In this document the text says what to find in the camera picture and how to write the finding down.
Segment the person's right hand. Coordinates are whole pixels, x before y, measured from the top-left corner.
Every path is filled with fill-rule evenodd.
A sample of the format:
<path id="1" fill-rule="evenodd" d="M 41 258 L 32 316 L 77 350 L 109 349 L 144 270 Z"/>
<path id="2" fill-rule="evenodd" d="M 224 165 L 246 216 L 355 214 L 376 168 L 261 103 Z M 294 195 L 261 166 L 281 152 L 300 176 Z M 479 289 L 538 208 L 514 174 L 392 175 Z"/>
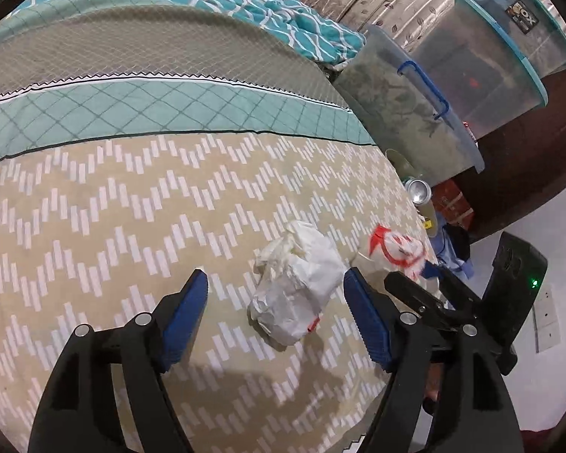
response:
<path id="1" fill-rule="evenodd" d="M 441 363 L 431 363 L 429 365 L 427 380 L 425 385 L 424 397 L 431 401 L 438 401 L 438 393 L 441 389 L 441 378 L 443 377 L 444 365 Z"/>

